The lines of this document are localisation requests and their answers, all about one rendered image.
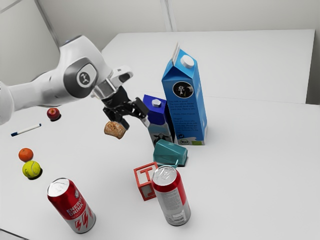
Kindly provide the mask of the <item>white pen with blue cap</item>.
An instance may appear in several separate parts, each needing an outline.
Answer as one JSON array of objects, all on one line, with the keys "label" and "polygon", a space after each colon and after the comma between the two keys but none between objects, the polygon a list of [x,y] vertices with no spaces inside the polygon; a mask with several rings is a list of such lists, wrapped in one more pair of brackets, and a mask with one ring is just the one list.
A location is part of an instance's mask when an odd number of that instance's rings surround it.
[{"label": "white pen with blue cap", "polygon": [[10,135],[11,135],[12,137],[15,137],[15,136],[18,136],[18,135],[20,135],[20,134],[23,134],[23,133],[29,132],[29,131],[31,131],[31,130],[37,129],[37,128],[41,127],[41,126],[42,126],[42,124],[39,123],[39,124],[30,126],[30,127],[27,127],[27,128],[25,128],[25,129],[21,129],[21,130],[12,132]]}]

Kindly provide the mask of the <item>red energy drink can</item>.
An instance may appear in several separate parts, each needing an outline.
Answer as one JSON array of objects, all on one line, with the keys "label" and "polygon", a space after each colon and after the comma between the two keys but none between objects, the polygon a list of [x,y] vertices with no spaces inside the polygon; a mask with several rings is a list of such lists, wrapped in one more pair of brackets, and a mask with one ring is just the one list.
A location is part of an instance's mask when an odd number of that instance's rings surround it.
[{"label": "red energy drink can", "polygon": [[75,233],[86,233],[94,226],[95,213],[70,179],[62,177],[51,182],[47,198]]}]

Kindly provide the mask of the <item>red can with grey label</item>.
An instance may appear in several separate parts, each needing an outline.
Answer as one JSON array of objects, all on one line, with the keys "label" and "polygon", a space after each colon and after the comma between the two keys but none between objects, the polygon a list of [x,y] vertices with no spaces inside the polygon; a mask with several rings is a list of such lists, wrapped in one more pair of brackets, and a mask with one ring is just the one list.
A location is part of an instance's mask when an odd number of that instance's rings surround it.
[{"label": "red can with grey label", "polygon": [[191,209],[180,173],[163,165],[153,173],[151,184],[166,221],[181,226],[191,217]]}]

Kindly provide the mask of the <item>yellow tennis ball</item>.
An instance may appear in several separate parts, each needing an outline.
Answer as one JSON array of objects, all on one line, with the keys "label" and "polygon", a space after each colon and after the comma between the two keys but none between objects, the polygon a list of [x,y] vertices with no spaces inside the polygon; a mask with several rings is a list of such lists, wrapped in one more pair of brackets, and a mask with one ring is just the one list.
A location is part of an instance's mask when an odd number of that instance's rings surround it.
[{"label": "yellow tennis ball", "polygon": [[41,172],[41,166],[37,161],[27,161],[22,167],[22,173],[27,178],[35,178]]}]

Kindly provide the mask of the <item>small dark blue milk carton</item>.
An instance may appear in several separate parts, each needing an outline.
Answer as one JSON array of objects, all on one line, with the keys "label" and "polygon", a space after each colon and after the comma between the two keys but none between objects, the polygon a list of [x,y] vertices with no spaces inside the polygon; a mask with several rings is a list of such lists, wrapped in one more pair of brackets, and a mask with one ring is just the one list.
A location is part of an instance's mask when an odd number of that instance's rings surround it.
[{"label": "small dark blue milk carton", "polygon": [[159,140],[173,143],[175,141],[175,130],[167,101],[145,94],[143,103],[149,109],[147,119],[150,125],[147,129],[153,145],[155,146]]}]

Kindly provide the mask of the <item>teal faceted mug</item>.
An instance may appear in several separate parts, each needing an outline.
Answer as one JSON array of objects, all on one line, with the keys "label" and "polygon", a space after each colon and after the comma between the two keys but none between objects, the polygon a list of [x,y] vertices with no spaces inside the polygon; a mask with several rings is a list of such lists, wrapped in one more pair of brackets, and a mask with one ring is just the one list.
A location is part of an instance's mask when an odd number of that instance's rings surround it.
[{"label": "teal faceted mug", "polygon": [[188,150],[175,143],[160,139],[153,151],[153,161],[158,165],[184,167],[187,162]]}]

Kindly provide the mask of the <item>tall light blue milk carton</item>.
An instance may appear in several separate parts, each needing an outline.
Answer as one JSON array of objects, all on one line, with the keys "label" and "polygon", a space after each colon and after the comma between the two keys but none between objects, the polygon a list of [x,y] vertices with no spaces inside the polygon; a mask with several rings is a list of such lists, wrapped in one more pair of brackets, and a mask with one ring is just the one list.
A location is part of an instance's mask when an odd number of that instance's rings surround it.
[{"label": "tall light blue milk carton", "polygon": [[177,43],[162,86],[179,145],[203,146],[207,116],[197,61]]}]

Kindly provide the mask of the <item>brown speckled bread piece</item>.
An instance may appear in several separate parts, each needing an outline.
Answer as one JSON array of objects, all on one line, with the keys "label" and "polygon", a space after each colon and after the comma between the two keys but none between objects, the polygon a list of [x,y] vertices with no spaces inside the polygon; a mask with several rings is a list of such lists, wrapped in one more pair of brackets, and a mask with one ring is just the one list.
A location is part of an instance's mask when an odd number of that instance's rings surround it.
[{"label": "brown speckled bread piece", "polygon": [[126,129],[115,121],[108,121],[104,126],[104,134],[120,140],[126,133]]}]

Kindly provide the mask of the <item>orange fruit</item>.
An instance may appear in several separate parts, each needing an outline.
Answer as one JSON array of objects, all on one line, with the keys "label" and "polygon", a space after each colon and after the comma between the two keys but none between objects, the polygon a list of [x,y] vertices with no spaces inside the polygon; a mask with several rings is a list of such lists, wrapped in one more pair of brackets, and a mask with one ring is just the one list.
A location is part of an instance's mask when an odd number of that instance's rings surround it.
[{"label": "orange fruit", "polygon": [[22,148],[19,152],[18,152],[18,158],[23,161],[24,163],[30,161],[33,159],[34,153],[30,148]]}]

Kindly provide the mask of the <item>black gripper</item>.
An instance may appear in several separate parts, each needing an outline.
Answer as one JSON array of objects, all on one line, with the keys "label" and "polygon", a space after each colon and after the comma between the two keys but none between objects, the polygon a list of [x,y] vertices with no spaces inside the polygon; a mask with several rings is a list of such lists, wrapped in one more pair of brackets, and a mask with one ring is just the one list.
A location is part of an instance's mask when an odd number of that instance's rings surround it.
[{"label": "black gripper", "polygon": [[122,86],[112,96],[102,99],[102,102],[104,104],[103,111],[107,117],[112,122],[119,122],[126,131],[130,128],[129,123],[124,119],[126,115],[140,119],[146,128],[150,126],[150,121],[147,118],[148,107],[139,97],[130,100]]}]

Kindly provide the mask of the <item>red letter block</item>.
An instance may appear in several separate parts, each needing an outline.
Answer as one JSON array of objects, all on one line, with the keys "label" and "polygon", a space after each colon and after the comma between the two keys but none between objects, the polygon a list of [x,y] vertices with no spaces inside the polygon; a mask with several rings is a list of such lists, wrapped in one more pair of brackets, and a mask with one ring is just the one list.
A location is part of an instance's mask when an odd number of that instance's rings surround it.
[{"label": "red letter block", "polygon": [[138,190],[144,201],[156,197],[155,191],[152,186],[152,176],[157,168],[157,163],[151,162],[146,165],[137,167],[133,170]]}]

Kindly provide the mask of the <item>red apple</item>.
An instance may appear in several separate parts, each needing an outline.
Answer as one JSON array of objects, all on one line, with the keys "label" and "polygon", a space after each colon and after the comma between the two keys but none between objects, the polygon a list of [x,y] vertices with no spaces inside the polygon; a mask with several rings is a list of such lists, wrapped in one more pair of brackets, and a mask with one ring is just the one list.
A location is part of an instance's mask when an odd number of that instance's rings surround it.
[{"label": "red apple", "polygon": [[60,110],[56,107],[49,108],[46,114],[51,121],[56,121],[61,116]]}]

